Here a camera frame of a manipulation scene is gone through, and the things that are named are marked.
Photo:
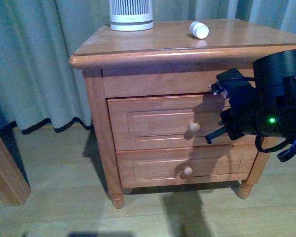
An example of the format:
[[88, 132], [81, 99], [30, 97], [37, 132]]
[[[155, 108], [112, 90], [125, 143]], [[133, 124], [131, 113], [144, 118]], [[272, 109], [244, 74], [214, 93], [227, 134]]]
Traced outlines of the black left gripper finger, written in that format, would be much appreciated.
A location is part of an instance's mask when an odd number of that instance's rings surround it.
[[227, 129], [225, 126], [213, 131], [213, 132], [210, 132], [208, 134], [206, 134], [204, 137], [207, 141], [207, 144], [212, 144], [212, 140], [219, 137], [219, 136], [222, 136], [224, 135], [225, 133], [227, 133]]

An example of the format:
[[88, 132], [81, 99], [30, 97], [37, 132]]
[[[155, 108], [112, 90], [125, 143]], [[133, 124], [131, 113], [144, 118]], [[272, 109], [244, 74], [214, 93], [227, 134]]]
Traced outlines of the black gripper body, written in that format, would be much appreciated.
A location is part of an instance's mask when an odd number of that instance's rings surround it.
[[229, 99], [230, 108], [221, 112], [222, 123], [231, 140], [245, 135], [261, 136], [256, 126], [255, 112], [259, 105], [258, 93], [255, 88], [237, 88], [221, 92]]

